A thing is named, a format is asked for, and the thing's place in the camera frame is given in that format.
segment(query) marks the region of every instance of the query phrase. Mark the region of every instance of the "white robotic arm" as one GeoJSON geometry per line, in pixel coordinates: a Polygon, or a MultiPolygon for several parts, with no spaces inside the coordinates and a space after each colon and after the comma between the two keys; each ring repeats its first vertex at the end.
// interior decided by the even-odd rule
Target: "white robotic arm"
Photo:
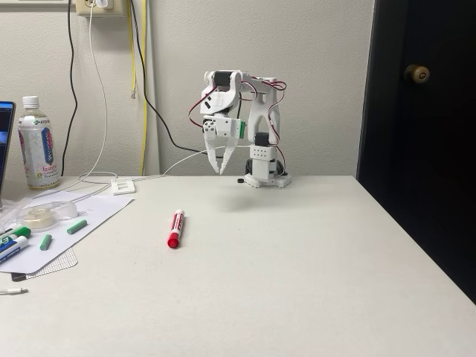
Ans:
{"type": "Polygon", "coordinates": [[[277,172],[276,147],[280,140],[280,113],[277,107],[276,78],[252,77],[243,71],[215,71],[205,73],[207,88],[202,92],[200,112],[204,114],[203,134],[208,160],[220,175],[237,147],[240,138],[244,138],[245,122],[231,118],[229,113],[239,105],[240,92],[254,94],[248,119],[248,140],[251,162],[247,164],[245,180],[254,187],[285,187],[291,182],[291,176],[277,172]],[[259,132],[260,122],[264,119],[268,132],[259,132]],[[226,139],[222,166],[216,161],[216,139],[226,139]]]}

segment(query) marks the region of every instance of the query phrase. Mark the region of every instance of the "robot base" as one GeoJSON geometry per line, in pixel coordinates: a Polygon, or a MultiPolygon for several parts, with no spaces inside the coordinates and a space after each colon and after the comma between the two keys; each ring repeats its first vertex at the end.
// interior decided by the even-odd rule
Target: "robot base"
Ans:
{"type": "Polygon", "coordinates": [[[261,186],[276,186],[284,188],[291,183],[291,175],[287,176],[275,176],[269,182],[261,182],[256,180],[250,173],[245,176],[245,182],[254,188],[260,188],[261,186]]]}

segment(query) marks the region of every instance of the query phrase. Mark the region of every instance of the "door knob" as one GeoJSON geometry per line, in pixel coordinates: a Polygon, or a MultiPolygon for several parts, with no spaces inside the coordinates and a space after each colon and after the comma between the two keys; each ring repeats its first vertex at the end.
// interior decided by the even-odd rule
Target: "door knob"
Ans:
{"type": "Polygon", "coordinates": [[[409,65],[403,74],[405,80],[411,80],[416,84],[427,82],[430,71],[424,65],[409,65]]]}

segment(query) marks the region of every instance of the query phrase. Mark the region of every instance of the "green part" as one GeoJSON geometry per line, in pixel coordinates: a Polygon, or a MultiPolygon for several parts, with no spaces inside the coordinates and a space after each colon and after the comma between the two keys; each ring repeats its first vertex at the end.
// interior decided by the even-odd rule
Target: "green part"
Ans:
{"type": "Polygon", "coordinates": [[[239,138],[243,139],[245,137],[245,122],[241,120],[241,123],[239,124],[239,138]]]}
{"type": "Polygon", "coordinates": [[[75,234],[76,232],[78,232],[81,228],[85,227],[88,225],[88,222],[83,219],[82,221],[79,221],[77,224],[75,225],[72,225],[70,228],[68,228],[66,231],[69,233],[69,234],[75,234]]]}
{"type": "Polygon", "coordinates": [[[45,235],[45,238],[43,238],[42,244],[39,245],[39,248],[42,251],[47,251],[48,247],[50,246],[50,243],[51,243],[51,235],[47,234],[45,235]]]}
{"type": "Polygon", "coordinates": [[[25,227],[24,225],[21,225],[21,226],[15,228],[15,229],[13,229],[13,231],[10,231],[8,233],[15,234],[18,237],[24,236],[25,238],[30,238],[31,229],[28,228],[28,227],[25,227]]]}

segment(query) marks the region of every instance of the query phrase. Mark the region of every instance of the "laptop screen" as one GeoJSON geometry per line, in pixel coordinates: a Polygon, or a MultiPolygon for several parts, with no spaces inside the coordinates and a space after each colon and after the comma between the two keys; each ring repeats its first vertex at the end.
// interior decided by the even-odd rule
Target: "laptop screen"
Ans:
{"type": "Polygon", "coordinates": [[[10,144],[14,114],[12,103],[0,102],[0,195],[7,166],[8,145],[10,144]]]}

